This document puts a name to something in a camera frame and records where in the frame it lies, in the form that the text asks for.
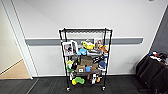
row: black object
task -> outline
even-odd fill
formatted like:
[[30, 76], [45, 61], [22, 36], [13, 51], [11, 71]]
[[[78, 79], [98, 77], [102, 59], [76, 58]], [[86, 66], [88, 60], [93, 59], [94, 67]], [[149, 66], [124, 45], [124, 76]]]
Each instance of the black object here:
[[167, 58], [167, 52], [160, 52], [158, 57], [160, 57], [161, 59], [165, 59]]
[[[106, 43], [106, 37], [107, 37], [106, 33], [110, 33], [110, 36], [108, 36], [109, 37], [109, 41], [108, 41], [108, 46], [109, 47], [108, 47], [108, 53], [107, 53], [108, 54], [107, 55], [107, 65], [108, 65], [112, 32], [113, 32], [112, 30], [106, 29], [106, 28], [105, 29], [65, 29], [64, 28], [63, 30], [59, 30], [62, 52], [64, 51], [62, 43], [67, 42], [67, 40], [68, 40], [67, 33], [102, 33], [102, 34], [104, 34], [104, 36], [103, 36], [103, 46]], [[63, 52], [62, 56], [63, 56], [64, 62], [66, 61], [66, 59], [70, 60], [70, 57], [71, 57], [71, 56], [65, 56], [64, 52]], [[69, 79], [68, 79], [67, 70], [66, 70], [66, 63], [64, 63], [64, 64], [65, 64], [65, 72], [66, 72], [66, 80], [67, 80], [67, 91], [69, 92], [70, 91]], [[106, 66], [106, 71], [105, 71], [105, 75], [104, 75], [103, 84], [100, 84], [100, 85], [102, 85], [102, 90], [105, 89], [106, 74], [107, 74], [107, 66]]]
[[151, 89], [152, 94], [164, 93], [168, 90], [168, 67], [150, 58], [149, 55], [146, 55], [136, 66], [136, 75]]
[[74, 61], [74, 63], [72, 64], [72, 67], [71, 67], [71, 69], [74, 69], [74, 70], [76, 70], [76, 68], [77, 68], [77, 65], [78, 65], [78, 60], [75, 60], [75, 61]]

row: box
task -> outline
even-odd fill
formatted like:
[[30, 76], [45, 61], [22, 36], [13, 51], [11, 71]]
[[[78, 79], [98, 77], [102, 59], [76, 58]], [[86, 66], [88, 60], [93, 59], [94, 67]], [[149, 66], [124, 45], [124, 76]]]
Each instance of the box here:
[[96, 70], [96, 68], [95, 67], [90, 67], [90, 70]]
[[85, 65], [77, 65], [77, 72], [85, 72]]

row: caster wheel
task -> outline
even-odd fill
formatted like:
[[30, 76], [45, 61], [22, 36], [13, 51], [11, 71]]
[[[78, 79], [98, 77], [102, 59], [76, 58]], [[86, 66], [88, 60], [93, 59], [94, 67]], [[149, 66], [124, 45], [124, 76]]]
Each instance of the caster wheel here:
[[104, 91], [106, 87], [102, 87], [102, 90]]
[[67, 92], [69, 92], [70, 91], [70, 88], [67, 88]]

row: gray floor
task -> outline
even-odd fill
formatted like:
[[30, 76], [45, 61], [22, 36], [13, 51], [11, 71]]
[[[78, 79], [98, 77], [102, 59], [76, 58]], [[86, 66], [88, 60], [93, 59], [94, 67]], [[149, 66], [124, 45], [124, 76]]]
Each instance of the gray floor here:
[[107, 76], [106, 89], [101, 86], [70, 86], [71, 91], [66, 92], [65, 77], [43, 77], [33, 80], [0, 80], [0, 94], [150, 94], [139, 92], [139, 89], [146, 89], [137, 78], [132, 76]]

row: yellow plush toy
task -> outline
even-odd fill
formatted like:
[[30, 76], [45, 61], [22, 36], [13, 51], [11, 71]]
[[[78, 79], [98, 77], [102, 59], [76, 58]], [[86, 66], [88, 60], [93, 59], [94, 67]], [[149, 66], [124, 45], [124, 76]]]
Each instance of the yellow plush toy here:
[[100, 82], [100, 77], [97, 77], [97, 80], [96, 80], [96, 82]]
[[[108, 45], [104, 45], [105, 47], [108, 47]], [[99, 47], [103, 47], [103, 45], [100, 45]]]
[[88, 45], [86, 41], [83, 42], [83, 46], [85, 47], [85, 49], [93, 49], [94, 48], [94, 44], [93, 45]]

